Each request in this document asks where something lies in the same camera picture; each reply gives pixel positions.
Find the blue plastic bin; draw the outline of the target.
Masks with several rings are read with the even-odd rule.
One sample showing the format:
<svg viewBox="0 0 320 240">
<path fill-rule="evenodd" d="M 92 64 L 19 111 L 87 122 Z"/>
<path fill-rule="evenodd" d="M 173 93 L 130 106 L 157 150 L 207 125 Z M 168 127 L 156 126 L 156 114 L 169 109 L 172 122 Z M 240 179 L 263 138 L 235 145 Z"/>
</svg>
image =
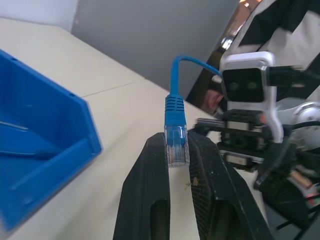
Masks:
<svg viewBox="0 0 320 240">
<path fill-rule="evenodd" d="M 87 102 L 0 50 L 0 218 L 10 231 L 102 150 Z"/>
</svg>

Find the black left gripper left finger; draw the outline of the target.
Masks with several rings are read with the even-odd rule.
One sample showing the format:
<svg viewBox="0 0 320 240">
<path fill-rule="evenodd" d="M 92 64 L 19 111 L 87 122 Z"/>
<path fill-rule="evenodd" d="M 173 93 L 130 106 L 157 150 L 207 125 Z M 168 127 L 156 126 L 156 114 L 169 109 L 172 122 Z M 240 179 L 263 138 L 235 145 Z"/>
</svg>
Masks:
<svg viewBox="0 0 320 240">
<path fill-rule="evenodd" d="M 170 240 L 165 136 L 148 138 L 122 185 L 112 240 Z"/>
</svg>

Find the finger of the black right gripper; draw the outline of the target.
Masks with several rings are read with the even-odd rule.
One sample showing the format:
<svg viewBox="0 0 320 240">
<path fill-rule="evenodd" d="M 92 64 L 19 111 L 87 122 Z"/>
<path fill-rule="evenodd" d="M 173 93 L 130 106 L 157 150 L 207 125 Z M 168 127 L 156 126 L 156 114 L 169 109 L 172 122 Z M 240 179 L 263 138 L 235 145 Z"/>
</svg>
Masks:
<svg viewBox="0 0 320 240">
<path fill-rule="evenodd" d="M 297 226 L 308 225 L 308 209 L 302 192 L 289 180 L 296 146 L 275 144 L 259 166 L 253 188 L 275 212 Z"/>
</svg>

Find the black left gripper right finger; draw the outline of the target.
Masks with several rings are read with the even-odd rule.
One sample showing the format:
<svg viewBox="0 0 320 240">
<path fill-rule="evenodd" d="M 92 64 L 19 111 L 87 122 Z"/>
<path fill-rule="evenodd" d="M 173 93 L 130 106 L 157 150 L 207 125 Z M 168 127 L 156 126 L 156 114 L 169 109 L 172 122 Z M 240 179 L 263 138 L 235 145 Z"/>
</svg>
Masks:
<svg viewBox="0 0 320 240">
<path fill-rule="evenodd" d="M 200 240 L 273 240 L 246 183 L 208 137 L 190 131 L 189 175 Z"/>
</svg>

